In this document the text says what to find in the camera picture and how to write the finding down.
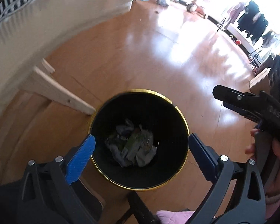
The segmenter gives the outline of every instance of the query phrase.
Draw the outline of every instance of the blue textured pad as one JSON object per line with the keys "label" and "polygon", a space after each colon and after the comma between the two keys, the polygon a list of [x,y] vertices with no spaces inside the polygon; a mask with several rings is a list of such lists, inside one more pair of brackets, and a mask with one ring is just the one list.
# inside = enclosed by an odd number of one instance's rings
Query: blue textured pad
{"label": "blue textured pad", "polygon": [[214,156],[207,146],[198,138],[196,134],[189,136],[189,149],[193,154],[203,176],[207,181],[215,183],[218,179],[217,166],[218,160]]}
{"label": "blue textured pad", "polygon": [[95,147],[96,140],[94,136],[89,135],[67,164],[65,179],[69,185],[71,185],[72,182],[78,181]]}

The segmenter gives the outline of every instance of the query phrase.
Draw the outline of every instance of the black handle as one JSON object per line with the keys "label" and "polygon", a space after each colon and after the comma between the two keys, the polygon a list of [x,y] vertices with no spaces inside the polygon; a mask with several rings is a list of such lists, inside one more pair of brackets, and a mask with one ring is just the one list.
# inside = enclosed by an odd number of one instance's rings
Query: black handle
{"label": "black handle", "polygon": [[273,137],[264,131],[255,133],[256,164],[260,172],[265,192],[275,180],[280,168],[280,161],[272,149]]}

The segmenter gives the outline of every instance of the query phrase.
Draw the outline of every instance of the pink sleeve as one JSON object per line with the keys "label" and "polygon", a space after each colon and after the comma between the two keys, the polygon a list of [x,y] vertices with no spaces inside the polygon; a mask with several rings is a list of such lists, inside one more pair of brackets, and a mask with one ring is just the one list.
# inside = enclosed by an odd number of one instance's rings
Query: pink sleeve
{"label": "pink sleeve", "polygon": [[269,219],[280,205],[280,194],[272,197],[266,197],[265,204],[266,204],[265,218]]}

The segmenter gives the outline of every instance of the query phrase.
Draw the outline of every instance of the toy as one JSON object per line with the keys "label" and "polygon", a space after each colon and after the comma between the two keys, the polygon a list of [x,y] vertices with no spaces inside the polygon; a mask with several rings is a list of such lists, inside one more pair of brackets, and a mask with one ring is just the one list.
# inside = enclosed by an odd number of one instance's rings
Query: toy
{"label": "toy", "polygon": [[190,12],[190,13],[193,13],[193,12],[199,13],[199,14],[201,14],[203,16],[204,19],[207,19],[208,15],[205,14],[204,9],[205,9],[204,7],[199,6],[197,4],[197,0],[193,0],[189,4],[187,4],[187,11],[188,12]]}

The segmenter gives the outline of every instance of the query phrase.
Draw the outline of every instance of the human hand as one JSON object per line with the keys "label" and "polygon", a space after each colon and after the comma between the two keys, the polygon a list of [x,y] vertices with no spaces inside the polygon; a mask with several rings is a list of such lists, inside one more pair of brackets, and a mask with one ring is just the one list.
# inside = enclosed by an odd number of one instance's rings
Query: human hand
{"label": "human hand", "polygon": [[[250,134],[254,137],[255,133],[258,132],[258,129],[251,130]],[[274,154],[279,158],[280,160],[280,142],[274,138],[272,142],[272,148]],[[251,155],[251,157],[255,157],[255,143],[251,144],[250,146],[246,147],[245,153],[248,155]],[[274,180],[274,182],[271,184],[271,186],[268,188],[266,195],[271,197],[280,194],[280,168],[279,172]]]}

